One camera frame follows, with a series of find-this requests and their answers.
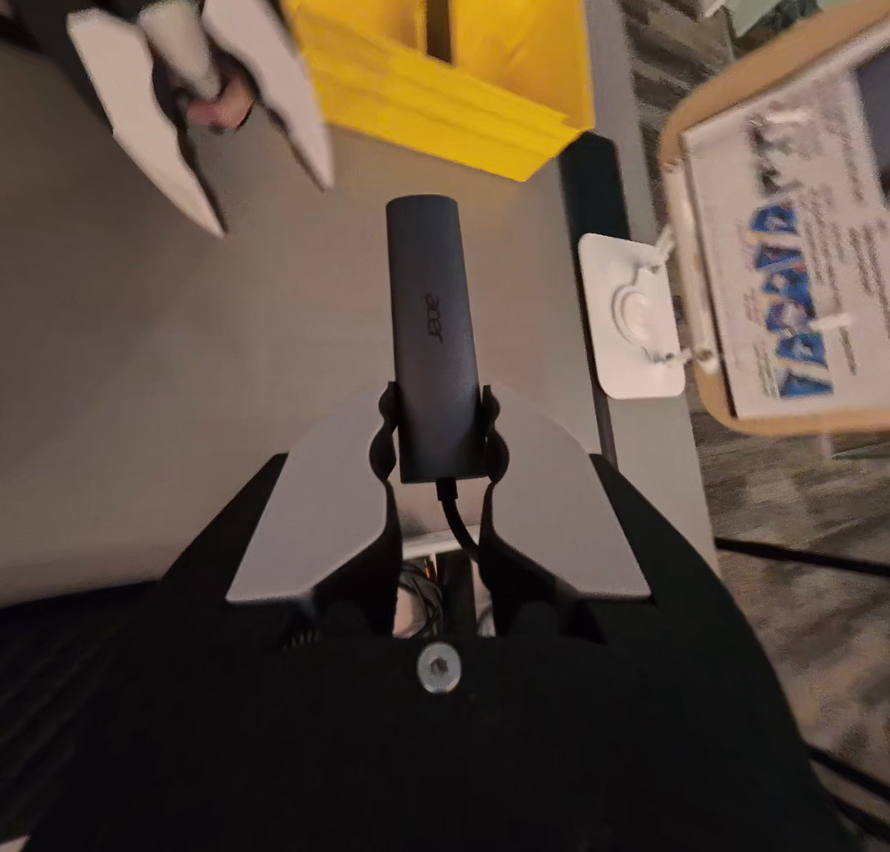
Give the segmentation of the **instruction sheet on wooden stand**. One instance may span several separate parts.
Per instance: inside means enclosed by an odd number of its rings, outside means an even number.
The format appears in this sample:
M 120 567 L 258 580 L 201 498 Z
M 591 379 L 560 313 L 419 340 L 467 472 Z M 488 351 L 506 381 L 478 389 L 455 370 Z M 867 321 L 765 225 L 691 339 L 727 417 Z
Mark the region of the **instruction sheet on wooden stand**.
M 738 102 L 781 85 L 799 72 L 859 38 L 873 28 L 888 24 L 889 0 L 844 0 L 819 12 L 789 32 L 730 65 L 715 79 L 698 87 L 671 114 L 661 133 L 659 165 L 664 183 L 665 168 L 682 161 L 681 135 L 690 126 Z M 888 431 L 888 407 L 841 410 L 825 415 L 781 417 L 776 420 L 737 420 L 729 412 L 724 378 L 708 376 L 695 367 L 695 379 L 707 411 L 728 428 L 750 435 L 814 435 Z

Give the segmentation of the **white metal stand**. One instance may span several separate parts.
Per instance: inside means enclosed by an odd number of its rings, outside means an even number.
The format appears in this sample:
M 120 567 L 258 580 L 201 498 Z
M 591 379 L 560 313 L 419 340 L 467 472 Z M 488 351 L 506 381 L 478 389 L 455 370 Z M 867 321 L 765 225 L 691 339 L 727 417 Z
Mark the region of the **white metal stand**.
M 614 400 L 684 392 L 685 367 L 721 368 L 684 162 L 665 168 L 668 221 L 653 244 L 587 234 L 580 241 L 598 377 Z

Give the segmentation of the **black bin divider plate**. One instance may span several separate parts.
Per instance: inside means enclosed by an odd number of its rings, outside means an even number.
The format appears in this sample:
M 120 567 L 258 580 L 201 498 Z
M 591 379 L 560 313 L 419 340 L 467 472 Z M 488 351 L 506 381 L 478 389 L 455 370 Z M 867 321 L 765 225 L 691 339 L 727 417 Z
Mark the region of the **black bin divider plate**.
M 452 64 L 451 0 L 426 0 L 426 54 Z

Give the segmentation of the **person's left hand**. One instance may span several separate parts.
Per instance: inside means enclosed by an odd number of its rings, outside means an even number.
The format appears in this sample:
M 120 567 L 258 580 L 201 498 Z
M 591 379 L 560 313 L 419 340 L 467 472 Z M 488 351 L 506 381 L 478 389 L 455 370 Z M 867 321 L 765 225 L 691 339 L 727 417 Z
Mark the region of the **person's left hand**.
M 213 131 L 237 131 L 254 109 L 250 82 L 240 71 L 232 72 L 217 98 L 192 98 L 185 105 L 185 118 L 190 126 Z

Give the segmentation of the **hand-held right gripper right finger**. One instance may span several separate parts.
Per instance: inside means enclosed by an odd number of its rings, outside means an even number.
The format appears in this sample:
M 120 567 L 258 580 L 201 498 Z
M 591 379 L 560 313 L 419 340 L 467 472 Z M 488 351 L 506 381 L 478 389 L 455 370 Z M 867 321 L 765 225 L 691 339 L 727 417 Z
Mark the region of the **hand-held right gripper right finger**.
M 567 429 L 502 383 L 485 387 L 479 570 L 494 622 L 543 602 L 644 602 L 645 579 L 591 454 Z

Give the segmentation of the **yellow storage bin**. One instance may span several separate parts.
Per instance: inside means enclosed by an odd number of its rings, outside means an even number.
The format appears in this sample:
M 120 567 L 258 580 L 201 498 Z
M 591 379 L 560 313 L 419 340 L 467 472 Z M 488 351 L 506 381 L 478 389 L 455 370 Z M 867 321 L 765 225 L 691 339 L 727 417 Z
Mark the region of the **yellow storage bin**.
M 280 0 L 326 122 L 517 182 L 595 124 L 583 0 Z

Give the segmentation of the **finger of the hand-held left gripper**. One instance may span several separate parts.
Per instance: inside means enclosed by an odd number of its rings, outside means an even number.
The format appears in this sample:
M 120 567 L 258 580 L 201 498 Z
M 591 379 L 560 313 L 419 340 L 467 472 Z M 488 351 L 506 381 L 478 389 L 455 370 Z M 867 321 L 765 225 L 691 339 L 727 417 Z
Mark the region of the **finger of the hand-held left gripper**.
M 222 238 L 223 222 L 186 158 L 181 129 L 162 109 L 142 31 L 100 9 L 69 14 L 66 27 L 117 144 L 184 216 Z
M 335 162 L 312 77 L 274 0 L 204 0 L 204 28 L 253 80 L 262 106 L 317 186 L 335 185 Z

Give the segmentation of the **grey USB hub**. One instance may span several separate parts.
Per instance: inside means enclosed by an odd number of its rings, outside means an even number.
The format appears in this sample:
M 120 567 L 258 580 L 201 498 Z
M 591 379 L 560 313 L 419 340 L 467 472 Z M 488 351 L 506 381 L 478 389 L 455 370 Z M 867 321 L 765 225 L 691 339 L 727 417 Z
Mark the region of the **grey USB hub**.
M 405 195 L 385 208 L 400 479 L 433 483 L 458 546 L 479 545 L 458 482 L 483 476 L 486 433 L 458 204 Z

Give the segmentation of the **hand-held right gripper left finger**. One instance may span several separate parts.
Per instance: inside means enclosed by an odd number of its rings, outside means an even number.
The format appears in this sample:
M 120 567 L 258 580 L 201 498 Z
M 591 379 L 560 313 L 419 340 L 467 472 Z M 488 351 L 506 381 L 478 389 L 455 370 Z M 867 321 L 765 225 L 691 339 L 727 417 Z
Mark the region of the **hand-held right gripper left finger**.
M 294 602 L 320 611 L 357 598 L 392 620 L 403 561 L 390 476 L 394 382 L 360 392 L 290 448 L 229 585 L 232 605 Z

